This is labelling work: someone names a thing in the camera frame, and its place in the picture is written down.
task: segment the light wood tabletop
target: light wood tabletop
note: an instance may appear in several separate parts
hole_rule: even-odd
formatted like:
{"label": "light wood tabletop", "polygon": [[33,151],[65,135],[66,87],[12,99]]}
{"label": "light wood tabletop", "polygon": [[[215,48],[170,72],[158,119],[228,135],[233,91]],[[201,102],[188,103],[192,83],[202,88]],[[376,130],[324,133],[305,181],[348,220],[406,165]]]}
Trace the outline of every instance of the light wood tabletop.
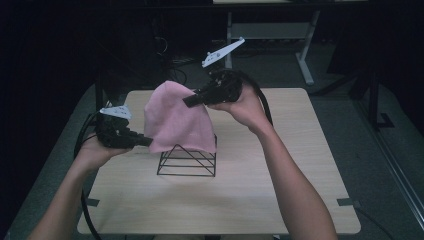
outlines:
{"label": "light wood tabletop", "polygon": [[[307,93],[263,89],[274,127],[323,198],[340,234],[360,231],[349,198]],[[129,93],[129,127],[144,131],[144,106],[152,91]],[[228,113],[208,109],[217,136],[215,177],[158,176],[160,154],[146,147],[114,157],[95,179],[89,206],[99,233],[286,234],[262,148],[256,136]],[[90,233],[84,216],[81,233]]]}

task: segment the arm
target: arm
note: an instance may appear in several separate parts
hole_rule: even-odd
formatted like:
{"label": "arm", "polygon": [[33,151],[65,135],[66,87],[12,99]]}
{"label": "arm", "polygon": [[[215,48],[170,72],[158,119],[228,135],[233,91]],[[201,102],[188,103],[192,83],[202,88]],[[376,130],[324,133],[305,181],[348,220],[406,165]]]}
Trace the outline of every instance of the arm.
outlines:
{"label": "arm", "polygon": [[237,102],[209,107],[229,112],[258,137],[281,215],[293,239],[337,239],[324,202],[269,123],[253,88],[243,85],[243,92]]}
{"label": "arm", "polygon": [[105,148],[97,137],[87,140],[28,239],[71,239],[86,177],[111,157],[127,151],[128,149]]}

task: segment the person's left hand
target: person's left hand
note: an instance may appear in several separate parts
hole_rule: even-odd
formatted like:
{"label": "person's left hand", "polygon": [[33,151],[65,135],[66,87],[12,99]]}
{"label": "person's left hand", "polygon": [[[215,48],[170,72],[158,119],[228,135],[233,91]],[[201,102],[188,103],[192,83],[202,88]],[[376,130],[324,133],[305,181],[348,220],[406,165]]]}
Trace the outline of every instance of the person's left hand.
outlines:
{"label": "person's left hand", "polygon": [[112,157],[131,150],[107,148],[99,142],[94,134],[90,134],[88,138],[82,145],[74,161],[74,164],[77,164],[82,171],[96,171]]}

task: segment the dark background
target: dark background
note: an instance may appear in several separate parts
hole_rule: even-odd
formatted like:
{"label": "dark background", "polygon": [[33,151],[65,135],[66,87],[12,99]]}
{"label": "dark background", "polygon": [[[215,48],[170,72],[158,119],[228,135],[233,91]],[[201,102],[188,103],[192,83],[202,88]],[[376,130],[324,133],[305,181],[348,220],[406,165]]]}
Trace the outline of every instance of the dark background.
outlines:
{"label": "dark background", "polygon": [[[107,82],[106,93],[114,97],[160,84],[169,62],[167,56],[156,54],[162,46],[154,36],[170,39],[174,54],[184,51],[194,56],[203,53],[210,40],[225,38],[220,30],[225,24],[223,12],[161,15],[83,11],[85,7],[78,1],[0,3],[0,237],[89,86],[101,79]],[[380,82],[393,91],[424,134],[422,3],[352,9],[322,12],[314,41],[338,42],[329,72],[349,74],[373,64]],[[267,21],[281,15],[274,10],[255,16]]]}

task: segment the pink cloth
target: pink cloth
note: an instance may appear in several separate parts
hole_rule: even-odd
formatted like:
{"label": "pink cloth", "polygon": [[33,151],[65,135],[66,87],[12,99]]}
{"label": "pink cloth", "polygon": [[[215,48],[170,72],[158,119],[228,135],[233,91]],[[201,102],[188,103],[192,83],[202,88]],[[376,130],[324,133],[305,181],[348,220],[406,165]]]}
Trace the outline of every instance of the pink cloth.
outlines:
{"label": "pink cloth", "polygon": [[144,108],[144,135],[153,138],[151,153],[179,144],[187,150],[216,152],[212,121],[202,104],[188,108],[183,98],[193,95],[185,86],[166,81],[155,89]]}

